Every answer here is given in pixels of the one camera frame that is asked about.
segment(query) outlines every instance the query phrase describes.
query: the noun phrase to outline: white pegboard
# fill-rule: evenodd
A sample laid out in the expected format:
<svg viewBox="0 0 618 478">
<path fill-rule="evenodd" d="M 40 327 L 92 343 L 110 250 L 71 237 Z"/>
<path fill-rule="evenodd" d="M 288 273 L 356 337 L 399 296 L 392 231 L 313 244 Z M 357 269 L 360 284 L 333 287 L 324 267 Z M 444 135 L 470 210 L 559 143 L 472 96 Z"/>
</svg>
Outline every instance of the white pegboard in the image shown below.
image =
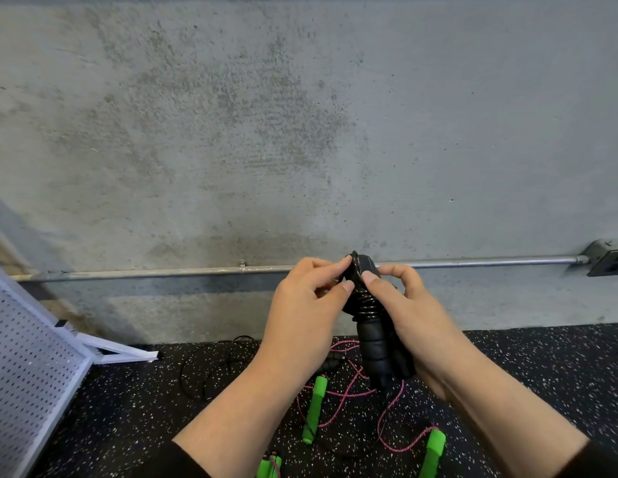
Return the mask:
<svg viewBox="0 0 618 478">
<path fill-rule="evenodd" d="M 0 269 L 0 478 L 25 476 L 94 354 Z"/>
</svg>

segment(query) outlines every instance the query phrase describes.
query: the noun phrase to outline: gray wall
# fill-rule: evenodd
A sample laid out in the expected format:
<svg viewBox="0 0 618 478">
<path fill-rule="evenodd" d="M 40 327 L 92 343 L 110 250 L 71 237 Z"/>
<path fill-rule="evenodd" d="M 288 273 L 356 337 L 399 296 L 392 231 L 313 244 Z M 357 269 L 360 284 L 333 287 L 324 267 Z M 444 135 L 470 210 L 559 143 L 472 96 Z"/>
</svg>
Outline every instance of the gray wall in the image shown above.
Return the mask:
<svg viewBox="0 0 618 478">
<path fill-rule="evenodd" d="M 618 0 L 37 1 L 0 4 L 0 233 L 39 271 L 618 238 Z M 422 274 L 464 328 L 618 321 L 618 278 Z M 259 335 L 279 278 L 38 291 L 187 341 Z"/>
</svg>

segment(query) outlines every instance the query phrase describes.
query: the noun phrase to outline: forearm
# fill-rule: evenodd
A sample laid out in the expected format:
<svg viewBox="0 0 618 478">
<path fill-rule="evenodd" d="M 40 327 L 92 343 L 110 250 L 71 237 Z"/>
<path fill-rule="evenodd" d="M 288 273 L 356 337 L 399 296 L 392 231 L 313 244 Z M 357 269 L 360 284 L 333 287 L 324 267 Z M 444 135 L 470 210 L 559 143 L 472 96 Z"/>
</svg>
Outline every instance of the forearm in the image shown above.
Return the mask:
<svg viewBox="0 0 618 478">
<path fill-rule="evenodd" d="M 251 477 L 302 387 L 257 355 L 174 441 L 213 478 Z"/>
<path fill-rule="evenodd" d="M 583 433 L 468 340 L 454 354 L 439 378 L 507 474 L 555 476 L 584 447 Z"/>
</svg>

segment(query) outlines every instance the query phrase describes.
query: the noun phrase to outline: speckled floor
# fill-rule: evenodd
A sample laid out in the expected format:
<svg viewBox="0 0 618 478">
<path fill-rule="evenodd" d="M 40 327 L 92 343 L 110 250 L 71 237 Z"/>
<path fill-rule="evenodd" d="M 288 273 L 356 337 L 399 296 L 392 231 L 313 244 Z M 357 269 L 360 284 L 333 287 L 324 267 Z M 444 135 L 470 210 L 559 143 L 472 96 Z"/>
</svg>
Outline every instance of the speckled floor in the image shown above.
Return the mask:
<svg viewBox="0 0 618 478">
<path fill-rule="evenodd" d="M 618 452 L 618 324 L 467 334 L 489 357 L 585 433 Z M 234 355 L 249 358 L 250 346 L 241 344 L 241 350 Z M 124 478 L 131 467 L 203 408 L 200 402 L 187 398 L 178 385 L 181 364 L 199 345 L 174 344 L 155 349 L 159 347 L 164 353 L 161 362 L 93 368 L 33 477 Z M 226 344 L 209 345 L 187 363 L 183 381 L 190 393 L 200 395 L 196 387 L 201 384 L 202 374 L 215 361 L 225 358 L 226 349 Z M 237 372 L 240 364 L 234 366 Z M 329 389 L 344 390 L 351 377 L 351 369 L 342 368 L 330 379 Z M 215 392 L 230 379 L 226 369 L 221 369 L 208 383 L 208 391 Z M 352 391 L 356 390 L 364 391 L 364 383 L 356 383 Z M 305 392 L 304 408 L 308 399 L 309 393 Z M 330 416 L 337 404 L 336 398 L 327 397 L 322 416 Z M 384 399 L 377 395 L 349 400 L 336 421 L 321 430 L 322 440 L 342 452 L 368 446 L 384 405 Z M 405 395 L 392 408 L 383 435 L 389 444 L 402 447 L 431 422 L 440 426 L 448 439 L 438 476 L 498 475 L 452 409 L 433 398 L 417 380 L 408 383 Z M 288 477 L 414 476 L 423 460 L 423 443 L 401 454 L 377 445 L 364 458 L 338 458 L 318 446 L 303 445 L 301 423 L 294 405 L 271 442 L 271 449 L 283 453 L 283 474 Z"/>
</svg>

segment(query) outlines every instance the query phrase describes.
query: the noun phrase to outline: black sleeve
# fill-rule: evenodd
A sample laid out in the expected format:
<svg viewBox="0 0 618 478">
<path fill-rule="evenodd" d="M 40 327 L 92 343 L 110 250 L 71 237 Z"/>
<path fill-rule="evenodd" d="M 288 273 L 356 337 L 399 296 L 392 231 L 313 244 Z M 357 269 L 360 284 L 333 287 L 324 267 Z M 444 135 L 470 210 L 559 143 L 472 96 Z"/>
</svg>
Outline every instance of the black sleeve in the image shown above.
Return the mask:
<svg viewBox="0 0 618 478">
<path fill-rule="evenodd" d="M 211 478 L 181 447 L 173 441 L 161 446 L 143 465 L 136 467 L 129 478 Z"/>
<path fill-rule="evenodd" d="M 618 478 L 618 458 L 591 441 L 555 478 Z"/>
</svg>

